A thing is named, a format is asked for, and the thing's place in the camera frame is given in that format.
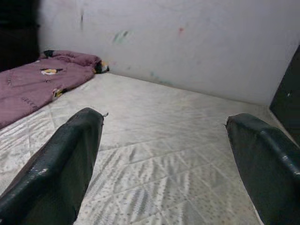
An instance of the bed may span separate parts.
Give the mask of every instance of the bed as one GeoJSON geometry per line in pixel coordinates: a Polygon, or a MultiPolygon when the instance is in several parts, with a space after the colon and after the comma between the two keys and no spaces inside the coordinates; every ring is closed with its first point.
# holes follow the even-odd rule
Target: bed
{"type": "Polygon", "coordinates": [[[0,130],[0,192],[77,111],[109,113],[75,225],[259,224],[227,138],[268,109],[110,73],[0,130]]]}

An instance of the blanket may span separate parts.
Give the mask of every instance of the blanket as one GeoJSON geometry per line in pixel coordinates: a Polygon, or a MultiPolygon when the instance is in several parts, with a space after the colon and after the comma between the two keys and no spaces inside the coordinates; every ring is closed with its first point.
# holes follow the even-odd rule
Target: blanket
{"type": "Polygon", "coordinates": [[[101,59],[48,50],[38,61],[0,73],[0,129],[102,72],[101,59]]]}

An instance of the wall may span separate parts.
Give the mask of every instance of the wall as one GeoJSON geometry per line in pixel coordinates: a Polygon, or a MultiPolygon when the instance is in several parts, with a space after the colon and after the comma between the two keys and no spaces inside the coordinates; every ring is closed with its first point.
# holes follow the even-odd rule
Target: wall
{"type": "Polygon", "coordinates": [[[270,104],[300,40],[299,0],[43,0],[41,49],[113,73],[270,104]]]}

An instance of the mattress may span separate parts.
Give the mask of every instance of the mattress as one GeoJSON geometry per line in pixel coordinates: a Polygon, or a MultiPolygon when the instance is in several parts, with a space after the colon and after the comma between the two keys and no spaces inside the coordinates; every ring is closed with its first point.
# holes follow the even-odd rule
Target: mattress
{"type": "Polygon", "coordinates": [[[102,74],[0,130],[0,192],[55,130],[91,107],[105,118],[75,225],[259,224],[225,123],[268,109],[102,74]]]}

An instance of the cartoon print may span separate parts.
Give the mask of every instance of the cartoon print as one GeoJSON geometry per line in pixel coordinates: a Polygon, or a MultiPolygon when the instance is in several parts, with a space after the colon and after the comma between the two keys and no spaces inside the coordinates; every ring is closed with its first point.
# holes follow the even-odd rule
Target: cartoon print
{"type": "Polygon", "coordinates": [[[59,71],[62,71],[63,69],[41,69],[41,73],[43,75],[54,75],[57,74],[59,71]]]}

